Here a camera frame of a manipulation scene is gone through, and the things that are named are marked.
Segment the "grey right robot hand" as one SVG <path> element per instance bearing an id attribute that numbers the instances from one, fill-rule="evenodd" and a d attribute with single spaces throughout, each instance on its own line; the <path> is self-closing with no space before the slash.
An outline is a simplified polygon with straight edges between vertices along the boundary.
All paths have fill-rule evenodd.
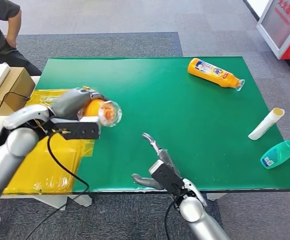
<path id="1" fill-rule="evenodd" d="M 142 137 L 147 140 L 156 151 L 158 160 L 149 169 L 151 178 L 141 177 L 137 173 L 133 173 L 131 178 L 135 183 L 156 190 L 167 190 L 168 193 L 172 194 L 183 186 L 180 172 L 166 149 L 160 147 L 148 133 L 143 132 Z"/>

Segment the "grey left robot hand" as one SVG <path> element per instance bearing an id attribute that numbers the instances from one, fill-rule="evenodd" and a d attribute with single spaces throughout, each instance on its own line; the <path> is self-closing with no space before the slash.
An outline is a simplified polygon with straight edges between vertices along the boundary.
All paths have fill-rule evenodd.
<path id="1" fill-rule="evenodd" d="M 67 91 L 48 106 L 56 118 L 67 120 L 77 120 L 78 113 L 93 100 L 110 99 L 98 91 L 91 88 L 73 88 Z"/>

